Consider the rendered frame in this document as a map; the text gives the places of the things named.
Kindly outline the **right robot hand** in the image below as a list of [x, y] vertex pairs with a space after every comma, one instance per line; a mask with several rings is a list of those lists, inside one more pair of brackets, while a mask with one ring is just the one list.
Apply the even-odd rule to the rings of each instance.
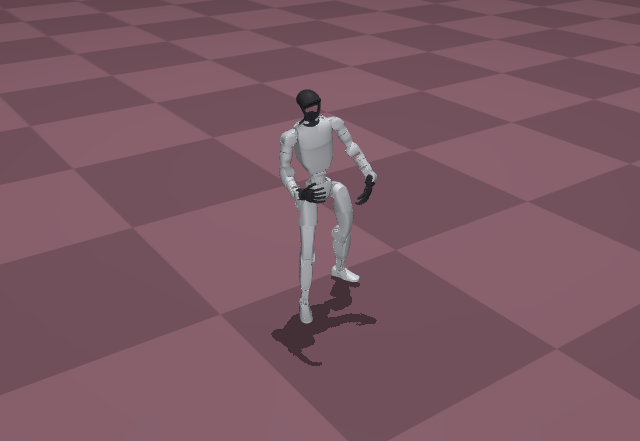
[[[326, 198], [326, 196], [323, 196], [323, 197], [314, 197], [314, 196], [317, 196], [317, 195], [323, 195], [323, 194], [325, 194], [325, 193], [326, 193], [326, 192], [322, 192], [322, 193], [314, 193], [314, 192], [316, 192], [316, 191], [320, 191], [320, 190], [323, 190], [323, 189], [324, 189], [324, 187], [322, 187], [322, 188], [318, 188], [318, 189], [310, 189], [312, 186], [315, 186], [315, 185], [316, 185], [316, 183], [312, 183], [312, 184], [310, 184], [310, 185], [309, 185], [307, 188], [305, 188], [305, 189], [300, 189], [300, 188], [299, 188], [299, 189], [296, 189], [295, 191], [299, 191], [299, 193], [298, 193], [298, 196], [299, 196], [299, 198], [300, 198], [299, 200], [306, 200], [306, 201], [311, 202], [311, 203], [312, 203], [312, 202], [313, 202], [313, 203], [323, 203], [323, 202], [325, 202], [325, 200], [323, 200], [323, 201], [317, 201], [317, 200], [319, 200], [319, 199], [323, 199], [323, 198]], [[316, 200], [314, 200], [314, 199], [316, 199]]]

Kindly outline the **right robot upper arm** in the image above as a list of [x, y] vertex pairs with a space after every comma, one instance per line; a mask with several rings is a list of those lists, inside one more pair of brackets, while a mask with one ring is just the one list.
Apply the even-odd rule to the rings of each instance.
[[295, 175], [295, 171], [293, 167], [290, 166], [290, 163], [292, 160], [293, 146], [296, 143], [297, 130], [294, 128], [284, 132], [280, 137], [280, 169], [284, 168], [288, 177], [294, 177]]

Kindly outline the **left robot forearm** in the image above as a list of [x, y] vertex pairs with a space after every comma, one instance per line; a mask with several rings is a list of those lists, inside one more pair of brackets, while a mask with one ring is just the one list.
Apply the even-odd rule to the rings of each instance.
[[376, 173], [373, 172], [371, 165], [369, 164], [369, 162], [365, 158], [365, 155], [363, 154], [363, 152], [360, 149], [360, 147], [356, 143], [354, 143], [354, 144], [355, 144], [355, 146], [357, 147], [357, 149], [360, 152], [360, 154], [358, 156], [356, 156], [356, 158], [354, 159], [355, 163], [357, 163], [357, 165], [359, 166], [360, 170], [362, 171], [362, 173], [365, 176], [365, 179], [366, 179], [367, 175], [372, 175], [372, 177], [373, 177], [372, 182], [375, 182], [377, 180]]

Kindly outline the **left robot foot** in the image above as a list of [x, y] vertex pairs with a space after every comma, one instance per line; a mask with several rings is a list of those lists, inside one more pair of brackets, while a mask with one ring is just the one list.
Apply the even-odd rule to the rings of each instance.
[[[341, 270], [341, 267], [340, 267], [340, 270]], [[350, 281], [350, 282], [357, 282], [360, 280], [360, 277], [358, 275], [354, 274], [347, 268], [342, 269], [342, 271], [337, 271], [336, 265], [331, 268], [331, 275], [342, 278], [343, 280]]]

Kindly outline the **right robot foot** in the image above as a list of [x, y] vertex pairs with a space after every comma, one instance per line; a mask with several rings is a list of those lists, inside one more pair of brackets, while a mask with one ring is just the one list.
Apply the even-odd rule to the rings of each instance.
[[313, 321], [313, 315], [312, 315], [312, 311], [309, 305], [309, 301], [308, 301], [308, 305], [306, 304], [306, 301], [303, 301], [303, 305], [301, 304], [301, 298], [299, 300], [299, 306], [300, 306], [300, 319], [303, 323], [311, 323]]

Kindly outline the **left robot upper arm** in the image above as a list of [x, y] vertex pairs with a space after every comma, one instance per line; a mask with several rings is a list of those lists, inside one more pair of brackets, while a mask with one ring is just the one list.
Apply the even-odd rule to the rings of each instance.
[[327, 117], [327, 119], [332, 125], [332, 130], [336, 130], [336, 135], [339, 137], [342, 143], [346, 146], [346, 149], [345, 149], [346, 153], [350, 157], [354, 157], [355, 155], [359, 154], [360, 152], [355, 146], [352, 140], [351, 134], [349, 133], [346, 126], [344, 125], [344, 122], [340, 118], [334, 117], [334, 116]]

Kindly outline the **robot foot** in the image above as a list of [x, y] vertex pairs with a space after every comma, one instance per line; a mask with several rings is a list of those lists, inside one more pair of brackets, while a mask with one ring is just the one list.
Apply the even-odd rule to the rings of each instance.
[[[340, 270], [341, 270], [341, 267], [340, 267]], [[331, 268], [331, 275], [342, 278], [343, 280], [350, 281], [350, 282], [357, 282], [360, 280], [360, 277], [358, 275], [354, 274], [347, 268], [342, 269], [342, 271], [337, 271], [336, 265]]]
[[303, 301], [303, 305], [301, 304], [301, 298], [299, 300], [299, 306], [300, 306], [300, 319], [303, 323], [311, 323], [313, 321], [313, 315], [312, 315], [312, 311], [309, 305], [309, 301], [308, 301], [308, 305], [306, 304], [306, 301]]

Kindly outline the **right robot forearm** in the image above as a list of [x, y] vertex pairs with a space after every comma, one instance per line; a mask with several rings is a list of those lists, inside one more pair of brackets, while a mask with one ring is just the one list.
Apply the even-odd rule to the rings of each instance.
[[283, 185], [288, 189], [292, 198], [299, 200], [300, 199], [298, 196], [299, 191], [295, 191], [296, 189], [299, 189], [299, 186], [297, 185], [295, 178], [291, 176], [288, 177], [286, 170], [284, 168], [280, 169], [279, 175]]

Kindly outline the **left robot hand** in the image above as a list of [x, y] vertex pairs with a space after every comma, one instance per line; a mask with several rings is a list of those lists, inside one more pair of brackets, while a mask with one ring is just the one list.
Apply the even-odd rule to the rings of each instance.
[[373, 187], [373, 185], [375, 185], [375, 182], [372, 182], [372, 179], [373, 179], [372, 175], [367, 175], [366, 181], [365, 181], [366, 187], [364, 189], [364, 192], [361, 194], [361, 196], [359, 196], [357, 198], [357, 200], [359, 200], [361, 198], [362, 199], [360, 200], [360, 202], [358, 202], [358, 203], [356, 202], [355, 204], [357, 204], [357, 205], [364, 204], [369, 199], [369, 196], [370, 196], [370, 194], [372, 192], [372, 187]]

